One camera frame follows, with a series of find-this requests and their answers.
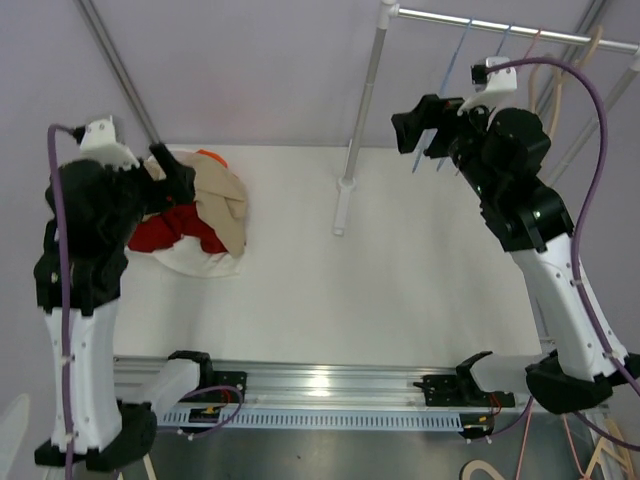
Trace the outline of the pink wire hanger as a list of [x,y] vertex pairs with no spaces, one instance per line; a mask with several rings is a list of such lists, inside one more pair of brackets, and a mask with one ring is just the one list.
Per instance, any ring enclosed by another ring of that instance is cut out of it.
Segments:
[[535,32],[535,34],[533,35],[533,37],[531,39],[531,43],[529,44],[526,52],[524,53],[524,55],[522,57],[523,59],[529,58],[531,56],[531,54],[533,53],[533,51],[534,51],[534,49],[535,49],[535,47],[536,47],[536,45],[537,45],[537,43],[538,43],[538,41],[540,39],[541,32],[542,32],[541,29],[538,29]]

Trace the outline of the white t-shirt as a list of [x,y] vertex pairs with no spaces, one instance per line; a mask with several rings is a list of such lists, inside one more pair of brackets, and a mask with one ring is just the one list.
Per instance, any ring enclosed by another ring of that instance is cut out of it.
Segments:
[[183,237],[168,249],[156,250],[151,256],[179,274],[194,278],[223,278],[238,275],[242,259],[228,252],[210,254],[202,250],[195,237]]

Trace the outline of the orange t-shirt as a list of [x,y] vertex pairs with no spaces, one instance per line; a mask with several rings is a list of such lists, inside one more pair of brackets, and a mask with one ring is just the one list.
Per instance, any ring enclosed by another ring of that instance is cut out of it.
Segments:
[[205,150],[205,149],[199,149],[195,153],[212,158],[216,160],[218,163],[220,163],[224,168],[228,168],[228,163],[226,162],[226,160],[215,152]]

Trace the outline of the beige plastic hanger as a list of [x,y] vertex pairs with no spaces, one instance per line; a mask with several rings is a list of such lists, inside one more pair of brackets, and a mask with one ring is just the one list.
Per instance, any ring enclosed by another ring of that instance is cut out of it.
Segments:
[[[604,27],[602,24],[596,25],[591,31],[591,40],[586,46],[586,52],[580,54],[576,60],[571,60],[570,63],[578,71],[583,70],[590,62],[592,57],[598,48],[598,43],[602,39],[604,34]],[[537,98],[537,77],[540,65],[535,65],[528,77],[528,109],[537,114],[540,118],[544,116],[542,107],[536,102]],[[561,68],[556,66],[549,67],[551,71],[551,111],[549,121],[546,124],[546,134],[553,140],[559,124],[560,112],[562,109],[562,97],[564,85],[569,81],[570,75],[567,74]]]

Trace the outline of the silver clothes rack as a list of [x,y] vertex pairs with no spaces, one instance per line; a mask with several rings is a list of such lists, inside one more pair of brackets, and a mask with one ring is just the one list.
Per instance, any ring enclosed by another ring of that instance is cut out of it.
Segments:
[[[517,22],[515,24],[507,24],[504,22],[483,20],[476,17],[466,18],[460,15],[456,16],[452,14],[423,11],[415,8],[408,8],[397,1],[380,1],[377,12],[378,18],[376,31],[369,56],[367,73],[363,85],[357,118],[353,128],[352,138],[349,140],[348,144],[345,169],[344,173],[337,181],[338,197],[332,233],[336,236],[344,236],[347,228],[351,196],[356,188],[355,172],[358,156],[360,148],[362,147],[366,121],[373,98],[373,91],[382,57],[386,33],[392,19],[402,18],[456,26],[465,29],[465,32],[475,29],[479,31],[498,33],[503,34],[503,40],[507,39],[507,37],[511,35],[522,38],[531,38],[536,41],[547,43],[567,45],[561,57],[565,61],[574,61],[577,59],[578,47],[589,44],[592,37],[595,38],[596,23],[604,19],[606,11],[611,5],[613,5],[613,1],[590,1],[579,22],[578,32],[567,33],[548,30],[545,28],[522,26],[518,25]],[[615,92],[611,93],[606,98],[605,104],[607,105],[607,108],[609,108],[616,104],[622,93],[624,93],[628,88],[633,77],[630,72],[632,70],[636,71],[639,69],[639,41],[632,43],[620,40],[600,39],[596,43],[596,47],[609,52],[631,55],[634,59],[627,69],[628,72],[626,72],[625,75],[621,77],[621,80],[616,84],[616,88],[618,90],[614,89]]]

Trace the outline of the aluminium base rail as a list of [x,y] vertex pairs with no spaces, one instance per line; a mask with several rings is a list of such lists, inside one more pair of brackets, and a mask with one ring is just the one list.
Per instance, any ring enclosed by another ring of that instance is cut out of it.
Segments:
[[425,375],[452,368],[212,361],[216,371],[247,374],[250,408],[418,411],[426,408],[414,386]]

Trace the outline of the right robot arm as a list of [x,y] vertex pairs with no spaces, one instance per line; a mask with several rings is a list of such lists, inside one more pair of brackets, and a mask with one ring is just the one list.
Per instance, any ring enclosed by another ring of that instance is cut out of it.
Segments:
[[477,353],[457,366],[456,395],[474,405],[497,391],[528,394],[553,414],[597,407],[616,386],[638,379],[639,357],[611,332],[571,256],[577,229],[568,209],[538,176],[551,140],[525,109],[462,105],[430,94],[393,114],[397,149],[411,153],[434,131],[425,155],[450,158],[478,196],[486,226],[519,267],[555,348],[542,356]]

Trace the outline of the beige t-shirt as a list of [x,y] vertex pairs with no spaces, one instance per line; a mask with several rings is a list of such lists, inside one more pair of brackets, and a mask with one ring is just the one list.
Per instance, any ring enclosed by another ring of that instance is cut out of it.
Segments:
[[246,246],[248,193],[242,181],[216,160],[196,151],[177,150],[176,158],[195,170],[195,200],[199,218],[215,230],[228,250],[239,258]]

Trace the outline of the beige hanger bottom right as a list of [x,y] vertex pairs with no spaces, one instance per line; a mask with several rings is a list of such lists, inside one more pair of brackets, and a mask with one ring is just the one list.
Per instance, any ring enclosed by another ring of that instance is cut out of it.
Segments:
[[[524,456],[527,448],[527,441],[529,437],[530,423],[531,423],[531,415],[528,414],[525,427],[523,431],[521,448],[518,456],[518,462],[516,466],[516,471],[512,479],[521,479],[522,476],[522,465],[524,461]],[[607,462],[613,461],[617,465],[616,468],[620,470],[622,477],[620,479],[639,479],[639,471],[635,471],[635,467],[631,458],[631,453],[633,453],[632,447],[639,447],[639,445],[630,444],[626,442],[625,438],[622,435],[621,430],[615,421],[611,419],[604,420],[604,430],[600,428],[597,424],[593,423],[589,418],[578,418],[583,425],[585,425],[591,433],[595,432],[596,440],[594,440],[594,447],[591,453],[590,459],[585,466],[581,464],[579,456],[577,454],[577,450],[575,447],[575,441],[573,437],[572,430],[569,426],[568,416],[561,416],[563,428],[566,436],[566,442],[568,448],[571,452],[572,458],[572,474],[578,475],[577,479],[595,479],[596,470],[599,469],[602,475],[607,473]],[[462,466],[459,479],[474,479],[474,475],[480,472],[482,475],[486,476],[486,479],[497,479],[504,480],[507,479],[499,470],[497,470],[490,463],[480,460],[474,459]]]

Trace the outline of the beige hanger on floor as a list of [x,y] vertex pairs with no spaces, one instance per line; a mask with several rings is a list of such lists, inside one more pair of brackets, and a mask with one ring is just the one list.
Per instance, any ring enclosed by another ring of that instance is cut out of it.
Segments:
[[151,460],[151,457],[149,454],[146,454],[143,459],[143,465],[144,465],[144,469],[147,475],[147,479],[148,480],[157,480],[157,475],[155,473],[155,469],[153,466],[153,462]]

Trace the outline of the dark red t-shirt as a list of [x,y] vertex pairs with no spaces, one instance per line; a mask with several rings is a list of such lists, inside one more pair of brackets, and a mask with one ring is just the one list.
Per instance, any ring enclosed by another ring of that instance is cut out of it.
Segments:
[[194,203],[178,205],[142,221],[136,227],[128,247],[136,252],[152,253],[169,249],[184,237],[197,239],[201,250],[207,254],[228,252],[215,230],[199,218]]

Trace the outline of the pink hanger on floor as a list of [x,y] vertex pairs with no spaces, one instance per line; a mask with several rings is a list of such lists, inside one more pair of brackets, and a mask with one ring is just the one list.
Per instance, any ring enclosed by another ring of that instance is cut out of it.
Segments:
[[524,422],[514,479],[589,479],[567,419],[545,420],[529,403]]

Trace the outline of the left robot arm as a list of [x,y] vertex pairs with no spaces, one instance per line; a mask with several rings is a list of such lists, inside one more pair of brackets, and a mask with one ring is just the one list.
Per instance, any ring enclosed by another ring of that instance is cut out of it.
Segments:
[[176,403],[214,392],[210,356],[188,350],[172,353],[134,394],[115,392],[113,341],[126,247],[144,216],[195,195],[191,167],[164,144],[150,151],[161,180],[141,162],[124,170],[85,158],[52,169],[45,197],[53,218],[34,278],[54,355],[56,420],[35,450],[40,466],[120,470],[149,453],[159,418]]

